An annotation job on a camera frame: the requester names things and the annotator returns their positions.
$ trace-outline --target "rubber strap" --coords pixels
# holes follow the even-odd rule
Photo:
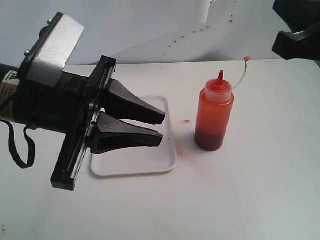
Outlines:
[[[6,108],[6,106],[14,99],[15,94],[8,97],[1,105],[0,105],[0,113]],[[17,148],[16,148],[16,141],[15,141],[15,130],[12,124],[9,121],[1,120],[0,122],[3,122],[8,125],[9,127],[9,151],[10,154],[14,160],[14,162],[22,169],[30,168],[35,163],[35,156],[36,156],[36,145],[35,142],[27,135],[27,130],[32,129],[35,130],[35,128],[31,127],[30,125],[25,126],[23,129],[24,138],[28,144],[29,151],[28,151],[28,159],[27,162],[24,163],[22,161]]]

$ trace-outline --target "white plastic tray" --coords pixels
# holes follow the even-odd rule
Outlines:
[[[141,97],[148,104],[164,111],[161,125],[150,125],[137,121],[126,122],[158,131],[163,135],[159,147],[131,147],[103,154],[93,154],[91,170],[98,176],[163,173],[176,167],[176,146],[171,130],[167,100],[162,96]]]

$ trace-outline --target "white table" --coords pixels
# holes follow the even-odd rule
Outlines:
[[[84,161],[74,192],[51,187],[64,135],[38,129],[34,167],[19,169],[0,125],[0,240],[320,239],[320,69],[307,60],[252,60],[223,147],[193,141],[199,92],[242,61],[117,66],[114,78],[138,96],[169,102],[183,157],[166,174],[98,178]],[[94,66],[69,66],[88,76]],[[182,124],[183,120],[191,123]],[[22,127],[17,144],[26,155]]]

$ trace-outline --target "dark liquid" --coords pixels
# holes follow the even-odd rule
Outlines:
[[[203,150],[212,152],[218,150],[224,143],[225,132],[220,134],[206,134],[195,129],[194,141]]]

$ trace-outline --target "bottle cap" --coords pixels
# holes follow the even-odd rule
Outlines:
[[[217,79],[209,80],[204,87],[204,96],[216,103],[227,102],[232,96],[232,86],[224,80],[224,71],[221,70]]]

